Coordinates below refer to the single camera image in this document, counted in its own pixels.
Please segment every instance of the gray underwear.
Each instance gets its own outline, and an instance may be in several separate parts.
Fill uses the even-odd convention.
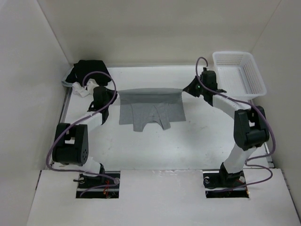
[[[134,131],[142,132],[149,122],[156,122],[166,130],[170,128],[170,122],[186,121],[182,89],[128,89],[118,93],[119,124],[133,124]]]

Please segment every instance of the robotic arm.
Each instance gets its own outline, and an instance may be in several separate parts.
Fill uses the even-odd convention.
[[[216,74],[203,68],[201,81],[203,84],[217,93],[225,92],[217,88]],[[183,91],[194,97],[203,95],[204,100],[211,106],[216,107],[234,120],[235,145],[229,157],[221,164],[218,175],[214,181],[207,180],[205,186],[212,187],[233,187],[235,181],[243,177],[243,166],[250,155],[269,139],[269,130],[258,113],[249,105],[233,102],[222,96],[205,90],[195,78]],[[265,116],[264,109],[257,107]]]
[[[100,113],[95,113],[99,109],[107,105],[113,97],[113,90],[107,89],[103,86],[93,87],[93,102],[91,103],[88,112],[83,115],[84,118],[88,115],[92,117],[86,119],[84,124],[75,125],[67,131],[67,133],[57,142],[52,151],[52,159],[54,161],[53,168],[64,170],[81,170],[94,174],[104,174],[104,167],[101,163],[89,157],[88,134],[96,127],[105,123],[109,116],[108,107]],[[55,140],[62,132],[69,127],[69,123],[59,123],[56,127]],[[89,177],[96,177],[97,175],[85,174]]]

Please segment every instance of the white wall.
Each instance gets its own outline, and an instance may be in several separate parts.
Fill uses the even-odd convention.
[[[68,62],[36,0],[0,1],[0,221],[24,226],[53,141]]]
[[[212,63],[251,51],[280,0],[38,0],[69,62]]]
[[[301,213],[301,1],[282,0],[252,53],[268,94],[256,102],[265,108],[276,138],[275,164],[284,170]]]

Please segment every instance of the white plastic basket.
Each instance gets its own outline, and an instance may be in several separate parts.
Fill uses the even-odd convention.
[[[240,100],[251,100],[267,93],[252,54],[247,52],[214,52],[213,62],[219,89]]]

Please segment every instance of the black cloth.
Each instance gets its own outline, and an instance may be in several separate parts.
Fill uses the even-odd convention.
[[[93,89],[93,99],[94,101],[91,102],[90,107],[88,109],[88,112],[96,112],[102,107],[104,107],[106,104],[109,103],[109,101],[112,99],[114,95],[114,91],[111,89],[107,89],[106,87],[103,86],[98,86]],[[115,102],[117,99],[117,92],[114,97],[114,100],[111,104]],[[107,121],[109,117],[109,107],[103,109],[101,111],[101,114],[103,115],[103,123]]]
[[[105,66],[102,60],[80,60],[77,64],[74,64],[74,68],[66,78],[66,82],[68,83],[79,82],[80,85],[82,86],[84,77],[88,73],[94,71],[101,71],[110,75],[107,67]],[[99,86],[107,86],[108,82],[111,81],[111,79],[105,76],[104,74],[95,73],[86,78],[84,85],[87,84],[89,79],[95,79],[96,83]]]

